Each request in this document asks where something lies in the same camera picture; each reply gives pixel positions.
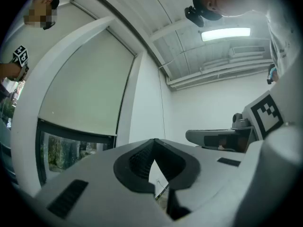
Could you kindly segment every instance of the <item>fluorescent light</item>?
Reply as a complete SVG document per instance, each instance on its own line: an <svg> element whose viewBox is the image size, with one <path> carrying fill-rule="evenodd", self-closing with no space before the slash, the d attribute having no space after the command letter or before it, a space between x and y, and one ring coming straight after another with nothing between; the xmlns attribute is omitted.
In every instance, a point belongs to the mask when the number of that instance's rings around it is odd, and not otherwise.
<svg viewBox="0 0 303 227"><path fill-rule="evenodd" d="M201 34L202 40L209 41L227 37L250 36L250 28L223 28L206 31Z"/></svg>

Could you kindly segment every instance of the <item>window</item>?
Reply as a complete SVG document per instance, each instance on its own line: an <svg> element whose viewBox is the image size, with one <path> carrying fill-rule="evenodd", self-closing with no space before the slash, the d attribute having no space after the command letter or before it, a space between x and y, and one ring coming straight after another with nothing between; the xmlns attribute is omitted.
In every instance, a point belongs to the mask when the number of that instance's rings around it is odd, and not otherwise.
<svg viewBox="0 0 303 227"><path fill-rule="evenodd" d="M36 161L40 184L83 158L113 148L113 136L74 131L39 120L36 133Z"/></svg>

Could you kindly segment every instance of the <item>roller blind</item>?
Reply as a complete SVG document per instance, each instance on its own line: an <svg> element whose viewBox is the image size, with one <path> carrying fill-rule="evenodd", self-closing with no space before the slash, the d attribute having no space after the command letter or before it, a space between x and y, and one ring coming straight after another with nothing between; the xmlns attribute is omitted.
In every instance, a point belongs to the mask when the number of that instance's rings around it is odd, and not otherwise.
<svg viewBox="0 0 303 227"><path fill-rule="evenodd" d="M43 100L39 118L82 132L115 135L134 56L104 30L62 66Z"/></svg>

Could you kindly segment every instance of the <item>white shirt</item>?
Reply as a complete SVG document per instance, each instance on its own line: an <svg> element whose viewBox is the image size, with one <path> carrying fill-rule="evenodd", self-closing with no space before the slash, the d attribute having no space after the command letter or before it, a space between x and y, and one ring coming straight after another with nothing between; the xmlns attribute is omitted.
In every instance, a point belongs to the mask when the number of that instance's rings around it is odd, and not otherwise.
<svg viewBox="0 0 303 227"><path fill-rule="evenodd" d="M301 31L282 0L269 0L268 28L271 56L281 77L289 67L303 64Z"/></svg>

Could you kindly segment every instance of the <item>person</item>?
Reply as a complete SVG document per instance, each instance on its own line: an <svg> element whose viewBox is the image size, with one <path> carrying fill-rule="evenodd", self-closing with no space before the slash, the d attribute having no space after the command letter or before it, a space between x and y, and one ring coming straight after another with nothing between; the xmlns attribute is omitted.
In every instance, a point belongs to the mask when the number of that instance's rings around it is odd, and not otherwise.
<svg viewBox="0 0 303 227"><path fill-rule="evenodd" d="M276 70L275 64L269 65L267 78L268 77L269 77L269 80L272 80L274 82L277 82L279 80L279 76L278 76L278 72Z"/></svg>
<svg viewBox="0 0 303 227"><path fill-rule="evenodd" d="M219 20L256 11L267 17L271 36L270 50L277 74L281 77L292 65L300 65L302 35L288 4L283 0L193 0L194 9L185 10L186 17L199 25L199 17Z"/></svg>
<svg viewBox="0 0 303 227"><path fill-rule="evenodd" d="M59 5L59 0L33 0L27 14L23 16L27 26L48 29L53 24L53 14ZM15 63L0 63L0 83L4 78L16 78L21 67Z"/></svg>

